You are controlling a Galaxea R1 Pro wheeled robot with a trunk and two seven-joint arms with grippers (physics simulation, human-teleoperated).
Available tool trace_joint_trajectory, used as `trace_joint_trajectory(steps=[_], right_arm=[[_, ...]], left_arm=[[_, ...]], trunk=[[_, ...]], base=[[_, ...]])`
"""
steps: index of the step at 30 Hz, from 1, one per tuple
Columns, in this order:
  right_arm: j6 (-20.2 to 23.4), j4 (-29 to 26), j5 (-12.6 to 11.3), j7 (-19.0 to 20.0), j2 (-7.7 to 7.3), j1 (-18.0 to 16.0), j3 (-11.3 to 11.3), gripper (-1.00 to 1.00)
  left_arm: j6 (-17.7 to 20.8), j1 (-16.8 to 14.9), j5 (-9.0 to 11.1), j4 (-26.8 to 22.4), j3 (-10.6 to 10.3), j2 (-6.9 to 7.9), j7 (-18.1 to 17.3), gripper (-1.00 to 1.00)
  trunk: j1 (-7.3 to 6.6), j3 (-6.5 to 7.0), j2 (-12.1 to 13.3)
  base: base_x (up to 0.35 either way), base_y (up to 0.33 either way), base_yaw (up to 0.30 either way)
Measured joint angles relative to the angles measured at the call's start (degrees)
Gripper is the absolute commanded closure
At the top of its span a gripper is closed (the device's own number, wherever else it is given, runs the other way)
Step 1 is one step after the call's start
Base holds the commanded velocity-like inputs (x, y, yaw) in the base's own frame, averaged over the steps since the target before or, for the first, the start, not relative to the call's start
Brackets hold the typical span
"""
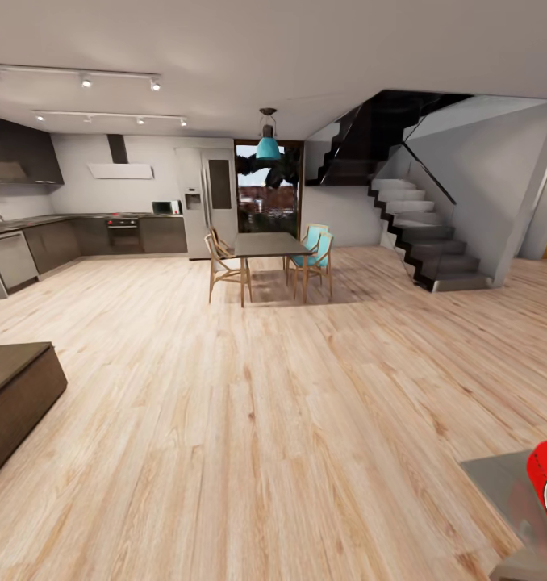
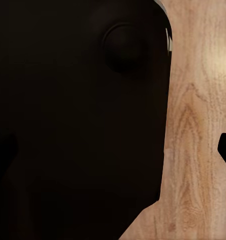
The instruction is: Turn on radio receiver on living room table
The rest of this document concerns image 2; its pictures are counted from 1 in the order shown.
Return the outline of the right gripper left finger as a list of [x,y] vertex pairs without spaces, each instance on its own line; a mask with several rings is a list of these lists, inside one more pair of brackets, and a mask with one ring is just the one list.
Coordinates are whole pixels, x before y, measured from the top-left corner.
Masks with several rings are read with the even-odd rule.
[[14,133],[0,136],[0,181],[18,152],[18,142]]

